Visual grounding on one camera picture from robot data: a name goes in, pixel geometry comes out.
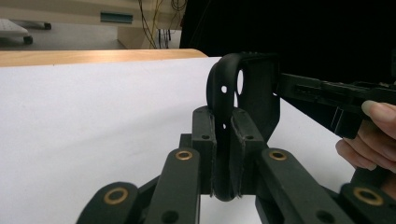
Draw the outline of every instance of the black linkage arm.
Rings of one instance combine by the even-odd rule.
[[[244,88],[237,92],[240,71]],[[100,189],[78,224],[199,223],[201,194],[225,202],[256,195],[261,221],[268,224],[396,223],[396,202],[379,189],[388,171],[358,170],[337,194],[319,185],[288,151],[267,146],[279,119],[279,97],[337,107],[332,130],[354,137],[368,119],[361,103],[396,104],[394,86],[280,74],[276,55],[243,53],[215,64],[206,97],[208,106],[193,111],[192,132],[181,135],[159,177],[139,189],[128,183]]]

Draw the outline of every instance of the screw hole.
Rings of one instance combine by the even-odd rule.
[[[192,158],[192,153],[190,153],[189,151],[179,151],[176,154],[176,158],[181,161],[187,161]]]
[[[356,187],[353,189],[353,194],[362,202],[368,203],[370,205],[379,206],[384,203],[384,199],[381,196],[367,188]]]
[[[323,223],[334,223],[335,219],[332,214],[325,211],[317,211],[317,218]]]
[[[178,220],[178,213],[175,211],[167,211],[162,216],[163,223],[175,223]]]
[[[270,152],[270,157],[276,161],[284,161],[287,156],[285,155],[285,153],[281,152],[281,151],[272,151]]]
[[[125,188],[114,188],[109,190],[104,198],[105,203],[114,205],[122,203],[128,197],[128,190]]]

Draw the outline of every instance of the circular hole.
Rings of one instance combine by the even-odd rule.
[[[270,152],[270,157],[276,161],[284,161],[287,158],[287,156],[281,151]]]
[[[244,71],[239,70],[238,79],[236,81],[236,90],[239,95],[242,94],[242,90],[244,89],[244,79]]]
[[[192,158],[192,153],[190,153],[189,151],[179,151],[176,154],[176,158],[178,158],[181,161],[187,161]]]
[[[233,106],[234,107],[238,107],[238,95],[237,95],[237,93],[235,93],[233,95]]]
[[[356,187],[353,189],[353,194],[362,202],[370,205],[379,206],[384,203],[384,199],[381,196],[367,188]]]
[[[162,216],[163,223],[175,223],[178,220],[178,213],[175,211],[167,211]]]
[[[125,201],[128,197],[128,190],[125,188],[114,188],[109,190],[105,195],[105,203],[107,204],[118,204]]]
[[[325,211],[317,211],[317,218],[323,223],[334,223],[335,219],[332,214]]]
[[[222,91],[223,93],[227,93],[227,87],[226,87],[226,86],[222,86],[222,87],[221,87],[221,91]]]
[[[114,192],[112,192],[109,196],[108,196],[108,198],[110,199],[110,200],[117,200],[117,199],[120,199],[122,196],[123,196],[123,192],[122,191],[114,191]]]
[[[372,194],[371,192],[362,191],[361,192],[361,196],[363,198],[365,198],[365,199],[368,199],[368,200],[375,200],[376,199],[375,195]]]

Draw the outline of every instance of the cable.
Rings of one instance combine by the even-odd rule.
[[[171,23],[169,24],[168,30],[172,30],[172,24],[173,24],[176,16],[178,16],[178,22],[177,22],[177,26],[175,27],[175,30],[180,25],[180,22],[181,22],[180,12],[186,7],[187,3],[188,3],[188,0],[185,0],[184,3],[180,6],[179,5],[179,0],[172,0],[171,1],[172,9],[176,13],[175,13],[174,17],[172,18]]]
[[[163,2],[163,0],[161,0],[160,3],[158,3],[158,0],[156,2],[156,6],[155,6],[155,10],[154,10],[154,16],[152,18],[152,26],[151,26],[151,30],[152,31],[154,31],[154,27],[157,28],[157,15],[158,15],[158,12],[160,11],[160,6],[161,6],[162,2]],[[154,39],[154,33],[151,34],[151,39]]]
[[[163,48],[162,36],[163,36],[164,48],[169,49],[169,35],[170,35],[169,30],[159,29],[158,39],[159,39],[159,43],[160,43],[160,49]]]
[[[150,45],[152,47],[154,47],[155,49],[157,48],[157,46],[155,45],[155,40],[153,39],[153,34],[151,33],[150,29],[149,29],[149,25],[146,21],[145,15],[143,13],[143,3],[142,0],[137,0],[139,3],[139,7],[140,7],[140,12],[142,14],[142,26],[143,26],[143,31],[145,32],[145,36],[148,39],[148,42],[150,43]]]

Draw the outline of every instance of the hand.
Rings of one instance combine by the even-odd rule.
[[[335,147],[355,167],[391,170],[382,190],[396,199],[396,105],[366,101],[361,108],[373,122],[364,120],[355,139],[344,138]]]

